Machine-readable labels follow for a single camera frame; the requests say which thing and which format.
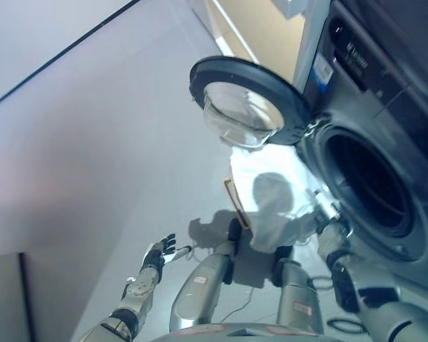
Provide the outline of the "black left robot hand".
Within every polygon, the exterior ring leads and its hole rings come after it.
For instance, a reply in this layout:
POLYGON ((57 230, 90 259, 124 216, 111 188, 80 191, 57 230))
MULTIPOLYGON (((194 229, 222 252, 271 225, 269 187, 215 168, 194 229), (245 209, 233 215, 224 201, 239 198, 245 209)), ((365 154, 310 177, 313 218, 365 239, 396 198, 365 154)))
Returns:
POLYGON ((169 234, 149 246, 143 258, 140 271, 152 268, 162 274, 163 267, 172 261, 179 260, 192 252, 192 246, 176 246, 175 234, 169 234))

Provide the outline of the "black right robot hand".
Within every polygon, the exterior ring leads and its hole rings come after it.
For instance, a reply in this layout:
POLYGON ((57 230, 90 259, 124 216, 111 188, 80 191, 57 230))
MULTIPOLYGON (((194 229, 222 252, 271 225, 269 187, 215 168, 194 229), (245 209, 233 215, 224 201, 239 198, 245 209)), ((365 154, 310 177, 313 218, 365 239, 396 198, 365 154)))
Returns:
POLYGON ((305 193, 322 227, 329 223, 340 221, 341 211, 337 200, 332 195, 320 189, 306 189, 305 193))

